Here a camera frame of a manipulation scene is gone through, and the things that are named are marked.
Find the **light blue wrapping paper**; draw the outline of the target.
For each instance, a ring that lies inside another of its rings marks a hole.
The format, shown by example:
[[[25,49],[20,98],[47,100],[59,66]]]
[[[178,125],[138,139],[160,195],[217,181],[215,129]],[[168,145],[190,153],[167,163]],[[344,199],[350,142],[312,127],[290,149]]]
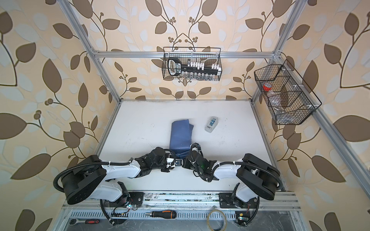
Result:
[[[172,123],[170,145],[172,150],[179,159],[184,159],[189,155],[190,147],[192,145],[192,131],[194,126],[190,124],[189,120],[177,120]]]

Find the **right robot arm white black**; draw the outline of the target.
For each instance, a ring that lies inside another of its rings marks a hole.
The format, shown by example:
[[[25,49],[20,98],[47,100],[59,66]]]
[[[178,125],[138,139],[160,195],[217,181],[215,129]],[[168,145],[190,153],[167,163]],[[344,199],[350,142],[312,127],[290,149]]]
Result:
[[[283,187],[279,170],[252,154],[245,154],[237,161],[209,161],[201,150],[193,148],[182,167],[209,183],[222,179],[240,180],[231,195],[220,197],[222,208],[225,205],[246,208],[250,202],[257,205],[260,199],[273,201],[276,191]]]

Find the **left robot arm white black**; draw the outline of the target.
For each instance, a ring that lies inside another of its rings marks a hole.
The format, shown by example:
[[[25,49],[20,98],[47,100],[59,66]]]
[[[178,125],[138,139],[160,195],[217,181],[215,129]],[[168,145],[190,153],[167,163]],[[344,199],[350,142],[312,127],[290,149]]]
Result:
[[[141,178],[156,169],[167,173],[175,167],[176,160],[175,152],[160,147],[127,162],[102,161],[92,155],[59,173],[54,178],[53,186],[65,194],[69,205],[97,199],[125,206],[131,203],[130,194],[120,178]]]

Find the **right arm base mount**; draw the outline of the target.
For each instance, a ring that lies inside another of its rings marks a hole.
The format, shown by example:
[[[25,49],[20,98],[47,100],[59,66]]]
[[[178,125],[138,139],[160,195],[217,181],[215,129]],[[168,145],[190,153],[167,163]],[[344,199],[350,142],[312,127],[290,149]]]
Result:
[[[253,198],[248,202],[243,202],[232,193],[219,193],[219,206],[220,208],[240,208],[240,209],[251,209],[257,207],[257,198]]]

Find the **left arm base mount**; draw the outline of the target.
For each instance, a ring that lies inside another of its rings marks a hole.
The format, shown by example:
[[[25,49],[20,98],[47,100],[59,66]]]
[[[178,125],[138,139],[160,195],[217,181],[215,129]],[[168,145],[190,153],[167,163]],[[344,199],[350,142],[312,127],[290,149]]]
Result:
[[[128,205],[140,207],[144,201],[144,192],[128,192],[114,202],[105,201],[103,205],[109,208],[127,207]]]

